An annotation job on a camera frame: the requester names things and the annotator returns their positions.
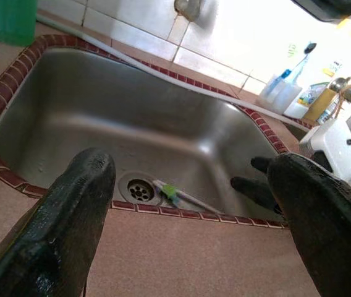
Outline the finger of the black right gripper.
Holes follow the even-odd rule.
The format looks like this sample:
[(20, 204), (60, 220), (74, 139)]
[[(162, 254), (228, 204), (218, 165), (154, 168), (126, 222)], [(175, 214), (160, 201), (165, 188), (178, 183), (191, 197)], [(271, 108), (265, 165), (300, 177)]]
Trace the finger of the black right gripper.
[(245, 195), (259, 206), (276, 214), (282, 214), (282, 210), (267, 184), (236, 176), (230, 179), (230, 185), (237, 192)]
[(262, 173), (267, 172), (270, 162), (271, 159), (265, 157), (254, 157), (250, 161), (251, 166)]

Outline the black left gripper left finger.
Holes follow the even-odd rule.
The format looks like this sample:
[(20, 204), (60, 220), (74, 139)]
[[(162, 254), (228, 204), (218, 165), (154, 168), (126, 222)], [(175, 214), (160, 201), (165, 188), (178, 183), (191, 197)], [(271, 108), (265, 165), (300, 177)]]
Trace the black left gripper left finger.
[(1, 241), (0, 296), (80, 296), (115, 183), (109, 153), (78, 153)]

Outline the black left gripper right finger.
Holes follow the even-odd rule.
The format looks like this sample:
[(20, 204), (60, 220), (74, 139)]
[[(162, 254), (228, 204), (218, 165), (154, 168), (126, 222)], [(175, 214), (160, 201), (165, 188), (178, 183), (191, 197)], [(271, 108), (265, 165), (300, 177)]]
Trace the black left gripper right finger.
[(294, 153), (269, 161), (269, 187), (321, 296), (351, 296), (351, 186)]

